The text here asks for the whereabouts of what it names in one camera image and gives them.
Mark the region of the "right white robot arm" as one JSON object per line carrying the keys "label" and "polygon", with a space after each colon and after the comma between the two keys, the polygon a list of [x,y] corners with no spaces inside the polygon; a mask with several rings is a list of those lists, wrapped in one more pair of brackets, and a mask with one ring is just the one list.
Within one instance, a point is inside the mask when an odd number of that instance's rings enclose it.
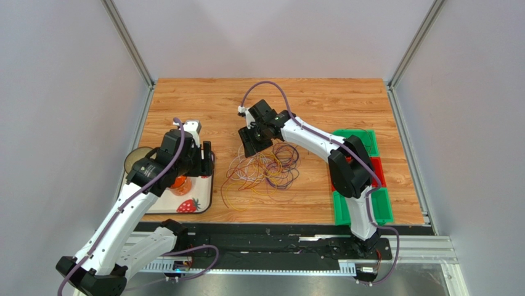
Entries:
{"label": "right white robot arm", "polygon": [[251,107],[240,105],[237,111],[246,120],[246,126],[238,131],[246,158],[272,147],[278,139],[300,146],[328,164],[332,186],[346,200],[356,245],[361,252],[371,252],[380,239],[370,200],[377,175],[360,138],[324,132],[287,110],[276,112],[265,100]]}

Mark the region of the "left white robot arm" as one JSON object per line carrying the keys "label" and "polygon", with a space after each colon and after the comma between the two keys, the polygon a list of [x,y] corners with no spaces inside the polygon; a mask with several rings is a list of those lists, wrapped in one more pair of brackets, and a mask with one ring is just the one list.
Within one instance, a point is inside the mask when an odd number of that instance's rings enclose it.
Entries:
{"label": "left white robot arm", "polygon": [[168,131],[160,147],[133,163],[117,201],[93,236],[74,256],[57,262],[55,268],[63,276],[57,295],[67,284],[85,295],[121,295],[129,280],[156,258],[195,252],[187,227],[171,219],[130,249],[123,247],[176,178],[211,177],[214,164],[211,142],[199,143],[195,133],[184,128]]}

